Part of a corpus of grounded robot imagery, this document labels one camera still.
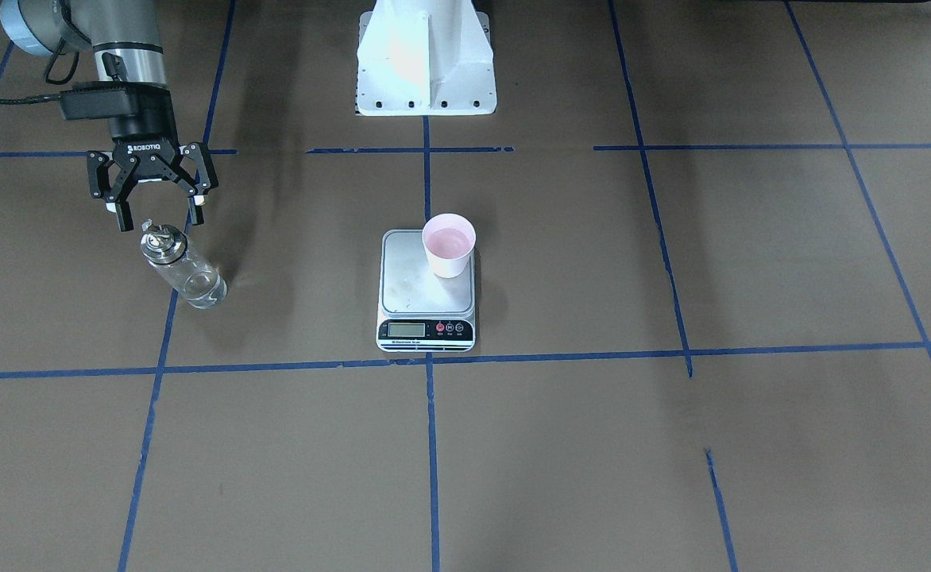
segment white mounting bracket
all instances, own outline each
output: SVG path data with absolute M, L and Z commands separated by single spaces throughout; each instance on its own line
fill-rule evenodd
M 490 18 L 470 0 L 377 0 L 360 16 L 361 115 L 484 115 L 497 108 Z

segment pink cup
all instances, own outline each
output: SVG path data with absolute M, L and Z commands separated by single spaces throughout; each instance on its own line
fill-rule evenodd
M 459 214 L 437 214 L 423 227 L 423 247 L 430 270 L 441 278 L 462 274 L 473 256 L 476 229 Z

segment scale control panel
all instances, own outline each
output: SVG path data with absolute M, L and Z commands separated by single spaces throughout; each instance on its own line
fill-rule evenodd
M 475 342 L 465 319 L 386 319 L 377 328 L 377 344 L 388 351 L 466 351 Z

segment silver weighing plate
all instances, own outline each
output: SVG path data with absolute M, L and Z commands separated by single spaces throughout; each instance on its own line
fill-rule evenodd
M 476 311 L 473 258 L 454 278 L 430 271 L 421 230 L 390 230 L 382 239 L 380 309 L 392 319 L 469 318 Z

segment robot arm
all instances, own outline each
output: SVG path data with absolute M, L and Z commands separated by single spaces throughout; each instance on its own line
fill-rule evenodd
M 180 145 L 154 0 L 3 0 L 3 28 L 38 56 L 92 51 L 99 81 L 62 91 L 65 119 L 106 119 L 113 151 L 87 154 L 89 191 L 133 229 L 130 192 L 147 181 L 171 181 L 187 193 L 192 224 L 201 224 L 205 195 L 218 186 L 201 141 Z M 194 175 L 183 167 L 194 163 Z M 110 181 L 110 168 L 119 175 Z

